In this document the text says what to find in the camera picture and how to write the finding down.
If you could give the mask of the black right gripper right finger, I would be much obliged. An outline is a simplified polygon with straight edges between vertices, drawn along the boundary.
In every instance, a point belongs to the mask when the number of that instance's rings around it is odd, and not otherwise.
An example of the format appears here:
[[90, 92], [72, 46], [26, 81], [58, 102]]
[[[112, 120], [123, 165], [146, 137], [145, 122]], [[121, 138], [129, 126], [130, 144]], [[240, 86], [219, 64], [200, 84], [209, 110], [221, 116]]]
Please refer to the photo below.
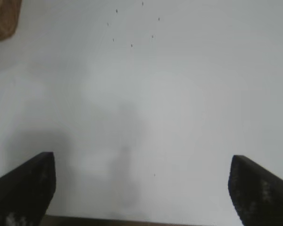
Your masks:
[[232, 157], [228, 191], [244, 226], [283, 226], [283, 180], [243, 155]]

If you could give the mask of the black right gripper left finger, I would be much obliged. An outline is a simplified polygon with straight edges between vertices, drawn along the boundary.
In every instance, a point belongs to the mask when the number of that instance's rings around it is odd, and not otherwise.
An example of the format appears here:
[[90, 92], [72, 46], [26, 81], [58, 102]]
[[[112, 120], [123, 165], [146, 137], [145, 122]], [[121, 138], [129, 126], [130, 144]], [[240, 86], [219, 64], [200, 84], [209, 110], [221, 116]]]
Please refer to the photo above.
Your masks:
[[52, 152], [40, 153], [0, 177], [0, 226], [38, 226], [55, 190]]

